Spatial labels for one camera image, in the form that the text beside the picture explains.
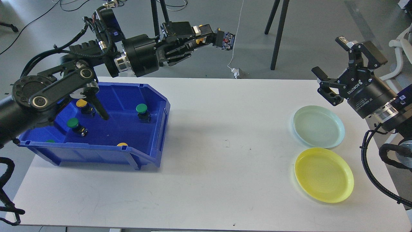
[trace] black tripod stand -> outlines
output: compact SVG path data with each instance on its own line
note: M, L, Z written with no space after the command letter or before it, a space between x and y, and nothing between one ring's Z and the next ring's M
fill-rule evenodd
M14 32L19 32L19 30L17 29L17 27L15 27L13 24L6 24L6 23L0 22L0 26L6 26L6 27L11 28Z
M169 20L169 15L167 14L166 3L164 2L164 0L159 0L159 1L160 1L160 5L162 7L164 20L168 24L170 22L170 20ZM157 41L159 41L160 40L160 29L159 29L159 18L157 16L156 0L150 0L150 3L152 4L154 35L156 37L158 37Z
M267 22L265 35L269 34L270 26L272 25L273 18L278 9L281 0L275 0L272 11L270 12L269 21ZM286 12L288 11L289 0L283 0L281 18L279 20L278 33L276 34L275 49L273 50L272 63L270 64L270 70L275 70L276 61L278 59L279 47L281 44L283 26L285 25Z

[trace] blue plastic bin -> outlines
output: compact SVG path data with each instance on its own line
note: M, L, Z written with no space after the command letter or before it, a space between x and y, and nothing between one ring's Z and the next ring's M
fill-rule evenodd
M99 82L99 87L97 97L109 113L109 120L98 114L84 117L75 99L56 117L53 126L23 133L20 146L56 166L62 162L97 162L130 164L135 170L148 163L159 167L170 110L168 100L147 84ZM147 105L150 123L140 122L136 112L140 103ZM66 125L73 117L89 130L86 137ZM121 142L128 146L118 147Z

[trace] yellow plate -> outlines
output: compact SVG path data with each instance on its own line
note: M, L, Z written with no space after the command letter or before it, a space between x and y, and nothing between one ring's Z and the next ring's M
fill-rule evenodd
M295 175L303 190L326 203L337 203L353 191L349 165L336 153L319 147L304 150L295 162Z

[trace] cable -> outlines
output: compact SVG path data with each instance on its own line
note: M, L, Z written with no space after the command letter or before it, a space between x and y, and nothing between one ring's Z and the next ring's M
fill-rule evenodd
M71 1L71 2L66 2L66 3L61 3L61 4L62 4L62 5L66 5L66 4L69 4L69 3L75 2L75 1L77 1L77 0L73 0L73 1ZM57 1L57 2L55 2L55 1L51 0L51 2L52 2L52 3L59 3L59 2L61 2L61 1Z
M7 165L6 171L1 175L0 177L0 201L4 204L4 207L0 207L0 211L3 212L12 212L14 213L14 217L16 218L15 222L10 222L5 218L0 217L0 221L3 221L9 225L16 226L19 225L21 220L20 220L20 215L25 214L25 211L19 208L15 207L15 204L10 200L10 198L7 196L6 192L4 192L3 187L4 185L10 180L12 177L13 171L14 171L14 162L6 157L0 157L0 163L4 163Z
M122 7L122 6L124 6L124 2L126 2L127 0L119 0L119 5L118 5L118 7Z
M37 65L37 63L39 63L41 60L43 60L44 58L53 55L53 54L57 54L60 53L61 50L67 48L68 46L72 45L74 42L78 41L80 39L80 37L82 37L87 31L87 24L84 26L84 28L72 39L70 40L68 43L64 44L61 47L56 47L55 49L52 50L48 50L45 52L42 52L38 55L36 55L35 57L33 57L27 64L26 66L23 68L23 71L20 75L20 77L23 76L27 76L30 71L34 68L35 65Z
M93 19L91 19L91 18L88 18L88 17L84 17L84 22L87 24L87 25L89 25L89 27L90 27L90 29L91 29L91 31L93 31L94 32L94 34L96 35L96 38L97 38L97 40L99 40L99 41L101 41L102 40L102 37L101 37L101 35L100 35L100 33L99 33L99 29L102 29L103 30L103 28L98 28L99 27L99 21L95 21L95 19L94 19L94 15L93 15Z
M366 158L366 150L368 149L369 142L372 139L373 135L378 132L378 129L381 126L382 126L382 124L379 123L379 125L374 130L368 130L365 133L365 136L363 137L362 146L360 147L361 148L361 158L362 158L363 168L365 169L366 175L368 176L368 178L370 179L372 184L377 189L379 189L381 192L383 192L385 195L389 196L390 198L396 200L398 204L402 203L406 206L412 207L412 202L410 202L410 201L408 201L408 200L392 193L387 188L385 188L381 183L379 183L379 181L375 178L375 176L372 174L372 172L369 168L368 160Z
M66 11L66 12L71 12L71 11L78 10L78 9L80 9L80 7L82 7L84 4L86 4L86 2L84 2L83 4L81 4L81 5L80 5L78 8L76 8L76 9L66 10L66 9L63 9L63 7L61 6L61 5L63 5L63 4L61 3L61 0L58 1L58 3L60 3L60 8L61 8L63 11Z
M240 16L242 15L242 9L243 9L243 3L245 2L245 0L242 1L242 7L240 8L240 13L239 13L239 22L237 23L237 29L236 29L236 36L237 36L237 32L239 31L239 25L240 25ZM229 67L229 64L232 62L233 60L233 56L234 56L234 44L236 43L236 40L234 40L233 42L233 51L232 51L232 58L230 59L230 62L227 64L227 67L230 68L230 70L232 70L231 67Z
M19 38L19 36L21 35L21 33L24 31L24 29L25 29L28 25L30 25L30 24L33 23L34 21L38 20L39 18L43 17L45 14L47 14L49 11L51 11L56 5L57 5L57 3L55 3L48 11L46 11L46 13L40 15L38 18L34 19L33 21L31 21L30 23L28 23L27 25L25 25L25 26L23 27L23 29L20 31L20 33L17 35L16 39L12 42L12 44L10 44L9 47L7 47L4 51L2 51L2 52L0 53L0 55L3 54L3 53L5 53L9 48L11 48L11 46L13 46L13 44L16 42L16 40Z
M166 6L167 7L185 7L185 6L187 6L189 3L187 2L187 0L184 0L185 1L185 4L183 5L183 6L172 6L172 5L167 5L166 4Z
M180 8L180 9L169 9L169 8L167 8L166 7L166 9L168 9L168 10L170 10L170 11L181 11L181 10L183 10L184 8L186 8L186 6L187 6L187 0L183 0L183 2L185 3L183 6L182 6L182 8Z

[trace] connector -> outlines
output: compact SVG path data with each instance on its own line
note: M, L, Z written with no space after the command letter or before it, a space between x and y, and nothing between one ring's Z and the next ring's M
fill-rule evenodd
M117 0L111 0L111 1L109 1L109 2L103 3L103 6L104 6L106 9L115 8L115 7L118 7L118 6L119 6L119 2L118 2Z
M232 68L231 71L235 79L244 79L247 76L247 73L240 68Z

